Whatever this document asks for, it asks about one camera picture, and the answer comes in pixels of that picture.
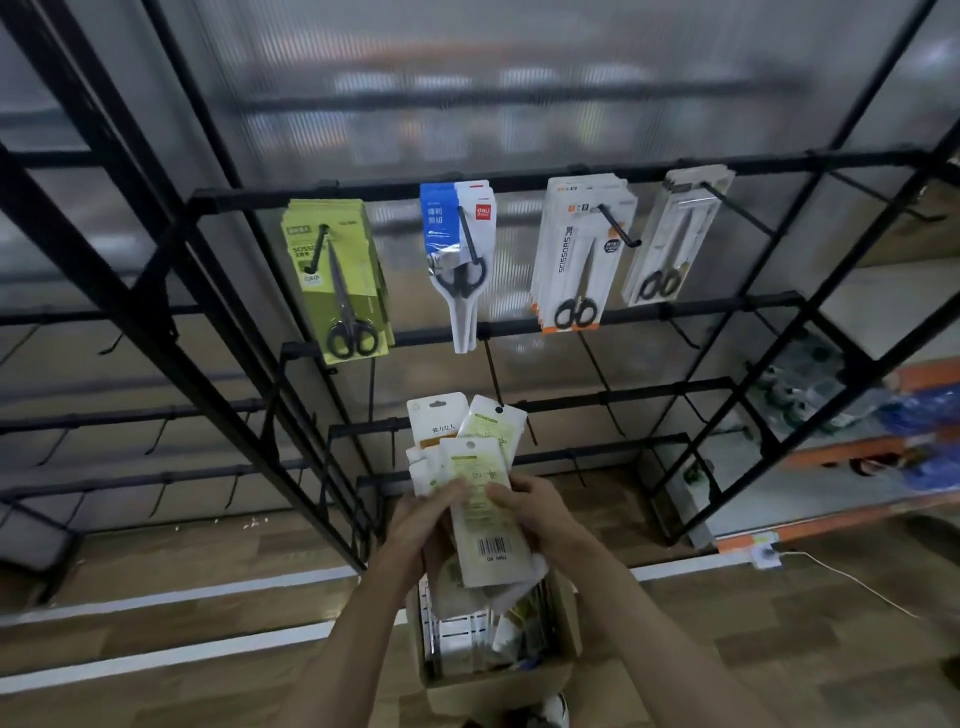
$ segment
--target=scissors package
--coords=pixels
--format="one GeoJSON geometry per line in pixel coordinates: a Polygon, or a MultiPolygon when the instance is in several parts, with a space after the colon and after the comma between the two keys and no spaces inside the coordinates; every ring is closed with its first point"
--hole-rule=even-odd
{"type": "Polygon", "coordinates": [[[636,251],[623,285],[627,305],[677,298],[720,207],[720,201],[703,184],[723,194],[733,177],[734,172],[723,164],[667,172],[640,238],[643,245],[636,251]]]}
{"type": "Polygon", "coordinates": [[[486,180],[420,186],[430,283],[450,309],[453,350],[476,348],[477,302],[492,280],[496,199],[486,180]]]}
{"type": "Polygon", "coordinates": [[[636,197],[613,174],[555,177],[547,184],[531,288],[545,333],[599,326],[622,242],[599,206],[628,229],[636,197]]]}
{"type": "Polygon", "coordinates": [[[292,200],[282,227],[324,361],[387,353],[387,286],[363,201],[292,200]]]}

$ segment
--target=hand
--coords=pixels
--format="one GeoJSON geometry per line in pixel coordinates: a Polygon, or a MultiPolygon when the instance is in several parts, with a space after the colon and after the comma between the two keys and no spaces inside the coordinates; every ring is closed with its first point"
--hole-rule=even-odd
{"type": "Polygon", "coordinates": [[[424,574],[420,552],[441,516],[454,503],[469,497],[470,488],[463,480],[451,480],[429,496],[415,497],[405,493],[397,502],[387,526],[387,541],[374,554],[370,571],[386,571],[403,575],[401,588],[406,594],[424,574]]]}
{"type": "Polygon", "coordinates": [[[520,526],[538,542],[532,546],[552,566],[564,570],[566,561],[583,546],[599,546],[600,542],[573,518],[549,480],[510,473],[510,482],[514,486],[512,491],[497,483],[488,483],[487,497],[514,515],[520,526]]]}

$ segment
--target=cardboard box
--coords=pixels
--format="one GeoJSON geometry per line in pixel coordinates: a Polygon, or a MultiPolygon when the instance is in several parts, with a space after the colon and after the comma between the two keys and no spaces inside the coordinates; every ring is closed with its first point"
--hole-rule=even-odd
{"type": "Polygon", "coordinates": [[[407,595],[407,623],[413,630],[414,662],[427,702],[442,716],[489,716],[491,713],[535,705],[564,689],[573,664],[582,650],[577,604],[573,585],[555,571],[546,575],[553,597],[561,654],[525,672],[499,670],[472,675],[430,679],[423,654],[423,625],[420,622],[418,590],[407,595]]]}

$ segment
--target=storage rack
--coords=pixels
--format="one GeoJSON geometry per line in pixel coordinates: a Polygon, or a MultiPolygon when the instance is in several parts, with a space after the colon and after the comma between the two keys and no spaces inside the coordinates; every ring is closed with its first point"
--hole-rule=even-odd
{"type": "MultiPolygon", "coordinates": [[[[719,196],[727,210],[740,215],[767,236],[767,242],[762,253],[754,262],[736,296],[710,301],[661,303],[605,313],[603,326],[639,321],[669,322],[687,345],[698,351],[695,361],[681,380],[667,385],[612,390],[596,358],[589,349],[586,336],[581,334],[580,340],[589,354],[603,389],[592,395],[515,403],[516,406],[520,406],[531,413],[604,405],[610,411],[617,430],[622,434],[622,429],[610,410],[612,402],[670,397],[669,404],[663,410],[660,419],[650,434],[645,438],[634,440],[627,440],[624,436],[624,439],[620,441],[599,446],[520,455],[516,460],[519,465],[565,460],[571,462],[574,469],[579,471],[578,460],[592,455],[636,452],[638,458],[644,449],[649,449],[655,445],[666,443],[684,445],[684,454],[672,466],[665,468],[663,476],[653,487],[646,488],[641,483],[637,483],[639,491],[647,496],[653,506],[664,537],[670,544],[674,544],[776,465],[791,449],[814,433],[819,425],[855,400],[868,387],[892,371],[905,358],[917,351],[923,344],[960,316],[960,294],[957,294],[916,326],[890,351],[879,359],[872,359],[826,319],[819,310],[821,304],[837,288],[844,276],[851,271],[857,261],[867,253],[899,215],[903,213],[919,214],[911,210],[910,204],[928,181],[940,180],[953,186],[960,186],[960,169],[949,162],[957,147],[960,146],[960,121],[949,130],[932,150],[912,147],[881,150],[845,149],[845,145],[850,140],[857,123],[876,98],[935,4],[936,0],[923,0],[917,5],[891,47],[887,50],[870,81],[856,98],[833,139],[824,149],[800,151],[796,154],[787,155],[685,158],[636,166],[574,165],[559,169],[534,170],[521,174],[493,172],[470,175],[471,178],[482,177],[488,179],[493,191],[502,193],[542,190],[546,187],[547,180],[550,177],[571,174],[612,172],[629,183],[658,182],[664,179],[665,174],[671,169],[713,163],[726,164],[739,176],[807,174],[803,188],[775,227],[757,219],[753,213],[739,205],[735,200],[719,196]],[[864,167],[905,167],[913,169],[914,172],[900,188],[900,191],[890,199],[869,187],[864,188],[864,185],[859,184],[857,186],[862,192],[884,200],[886,207],[879,213],[872,225],[862,233],[841,263],[828,275],[809,299],[805,299],[792,291],[772,296],[752,296],[750,289],[753,283],[781,240],[790,232],[791,227],[813,196],[821,180],[830,175],[843,182],[844,177],[838,174],[838,170],[864,167]],[[770,327],[762,316],[761,311],[763,309],[772,307],[796,309],[795,315],[783,330],[770,327]],[[738,382],[729,376],[705,380],[694,379],[698,367],[736,313],[756,315],[765,326],[772,330],[772,333],[777,337],[776,340],[738,382]],[[678,322],[684,317],[709,314],[720,314],[722,318],[719,325],[713,328],[709,334],[707,341],[696,344],[687,337],[678,322]],[[746,392],[756,382],[763,369],[782,351],[791,336],[807,323],[817,326],[844,351],[848,360],[853,364],[855,376],[851,378],[847,389],[823,407],[813,418],[800,426],[792,435],[780,440],[766,426],[762,417],[753,410],[746,398],[746,392]],[[690,394],[707,391],[729,392],[724,403],[709,418],[703,417],[689,399],[690,394]],[[704,423],[703,428],[692,438],[686,433],[658,435],[657,431],[667,413],[680,398],[684,399],[685,404],[704,423]],[[692,519],[682,522],[679,528],[671,529],[667,519],[661,516],[655,497],[663,491],[666,483],[684,464],[684,461],[688,462],[690,457],[700,457],[698,447],[707,437],[722,432],[718,429],[721,421],[736,406],[743,408],[747,417],[760,433],[761,457],[759,462],[733,484],[726,487],[717,483],[709,469],[704,468],[710,480],[709,506],[692,519]]],[[[161,423],[156,436],[156,439],[159,440],[163,428],[171,420],[202,416],[207,417],[229,438],[236,448],[250,460],[250,465],[182,473],[157,473],[155,475],[120,477],[108,480],[87,480],[40,488],[9,490],[0,493],[0,504],[9,506],[6,515],[0,519],[0,528],[11,517],[11,514],[16,513],[20,517],[35,519],[66,535],[58,562],[41,574],[34,572],[34,575],[40,575],[47,580],[46,597],[49,597],[56,590],[77,544],[84,535],[84,533],[73,529],[71,522],[87,494],[102,490],[136,488],[157,483],[166,485],[178,480],[199,480],[225,475],[234,476],[235,491],[236,479],[248,473],[262,473],[290,501],[293,508],[300,511],[320,533],[326,536],[347,559],[348,563],[359,570],[363,569],[364,562],[369,554],[371,538],[378,533],[382,533],[383,486],[391,482],[404,480],[407,478],[407,474],[404,471],[374,473],[370,461],[363,451],[360,438],[377,432],[396,434],[399,430],[408,427],[409,422],[406,418],[390,418],[379,421],[372,418],[375,360],[372,360],[370,364],[369,421],[365,423],[352,423],[350,421],[343,401],[337,392],[334,378],[336,371],[323,364],[319,348],[313,339],[309,325],[306,324],[300,314],[296,298],[283,278],[266,233],[254,212],[259,209],[284,207],[294,198],[360,198],[368,202],[411,199],[419,195],[420,182],[425,182],[425,180],[350,183],[322,181],[308,188],[244,187],[236,165],[230,157],[227,145],[220,137],[210,110],[161,9],[156,0],[142,0],[143,8],[163,47],[167,60],[170,62],[182,90],[200,122],[204,136],[230,185],[230,189],[197,190],[189,200],[184,202],[173,188],[105,68],[101,65],[83,31],[65,4],[62,0],[43,0],[39,5],[42,7],[42,12],[39,12],[35,5],[26,0],[15,0],[14,2],[0,4],[0,20],[3,21],[8,32],[30,61],[36,73],[57,98],[65,113],[83,137],[89,151],[11,153],[5,148],[0,149],[0,181],[2,181],[0,182],[0,208],[58,265],[69,280],[75,283],[99,306],[100,310],[79,313],[42,312],[36,315],[11,314],[0,316],[0,325],[32,325],[33,328],[28,333],[29,336],[41,326],[68,325],[75,321],[98,319],[112,320],[120,329],[121,335],[128,337],[141,349],[190,399],[192,404],[176,408],[128,410],[94,415],[65,415],[55,418],[8,421],[0,423],[0,433],[58,429],[62,432],[60,436],[62,441],[66,433],[77,427],[156,420],[161,423]],[[156,254],[151,258],[133,287],[125,285],[110,270],[26,171],[27,169],[38,168],[86,166],[99,166],[107,172],[116,186],[123,192],[134,213],[157,244],[156,254]],[[270,351],[257,330],[251,315],[242,304],[236,290],[198,229],[198,223],[205,215],[226,212],[243,213],[253,238],[270,267],[274,280],[289,307],[290,315],[303,339],[299,342],[285,344],[279,356],[270,351]],[[165,281],[171,272],[180,278],[196,302],[195,304],[171,306],[168,303],[165,281]],[[229,350],[259,392],[260,399],[244,402],[225,400],[209,379],[178,347],[175,317],[201,314],[210,320],[224,339],[229,350]],[[298,393],[286,379],[285,367],[287,363],[297,358],[310,358],[314,361],[335,403],[340,418],[343,420],[341,425],[331,426],[326,437],[320,433],[315,419],[309,415],[298,393]],[[241,417],[243,414],[249,416],[251,412],[257,410],[266,411],[265,424],[259,433],[248,427],[241,417]],[[274,438],[275,421],[290,435],[302,455],[301,459],[286,462],[279,460],[274,438]],[[341,438],[352,440],[367,470],[367,474],[360,476],[355,483],[351,482],[331,452],[332,442],[341,438]],[[306,469],[311,470],[320,480],[321,495],[317,502],[308,498],[299,488],[298,481],[290,475],[293,471],[299,471],[302,474],[306,469]],[[368,511],[364,500],[361,499],[361,490],[365,488],[372,488],[376,494],[376,508],[373,513],[368,511]],[[78,500],[73,515],[65,522],[50,519],[31,508],[30,505],[30,500],[40,495],[69,494],[77,495],[78,500]],[[349,541],[330,523],[327,505],[329,499],[340,509],[348,521],[351,531],[349,541]]],[[[720,86],[710,85],[704,88],[655,87],[644,84],[638,87],[605,89],[600,93],[607,94],[603,97],[605,99],[608,99],[609,96],[610,98],[636,100],[637,98],[655,98],[670,94],[697,95],[756,90],[720,86]]],[[[445,108],[451,105],[530,102],[527,95],[523,93],[513,93],[513,95],[511,93],[509,91],[494,95],[488,93],[476,97],[473,94],[467,94],[466,96],[463,94],[457,96],[455,93],[452,96],[449,94],[428,94],[424,98],[392,94],[389,98],[371,99],[364,96],[352,100],[347,99],[346,101],[326,100],[325,103],[352,103],[357,105],[358,108],[371,107],[371,105],[373,105],[371,108],[381,108],[382,105],[391,106],[391,108],[399,106],[445,108]]],[[[565,101],[581,101],[587,97],[592,98],[592,96],[589,96],[590,91],[583,89],[566,89],[551,91],[550,93],[556,95],[557,99],[565,101]]],[[[541,92],[538,92],[536,100],[539,102],[544,100],[541,92]]],[[[463,174],[451,173],[437,179],[454,181],[464,178],[463,174]]],[[[484,343],[490,365],[492,388],[500,401],[503,401],[503,399],[496,379],[496,369],[488,344],[489,340],[497,336],[537,331],[539,331],[539,326],[535,319],[489,322],[481,323],[478,326],[477,338],[484,343]]],[[[396,345],[399,347],[418,346],[450,340],[451,333],[448,328],[431,328],[401,331],[396,336],[396,345]]],[[[536,434],[532,430],[531,435],[536,441],[536,434]]],[[[159,498],[162,497],[163,490],[161,489],[159,498]]]]}

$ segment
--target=person's left hand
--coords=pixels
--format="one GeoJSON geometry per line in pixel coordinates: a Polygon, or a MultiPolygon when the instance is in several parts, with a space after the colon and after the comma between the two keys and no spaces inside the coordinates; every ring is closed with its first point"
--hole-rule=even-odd
{"type": "Polygon", "coordinates": [[[373,560],[388,562],[389,569],[403,570],[403,592],[413,589],[424,573],[420,552],[447,508],[465,501],[470,488],[463,480],[451,480],[429,496],[405,493],[396,504],[387,527],[387,541],[373,560]]]}

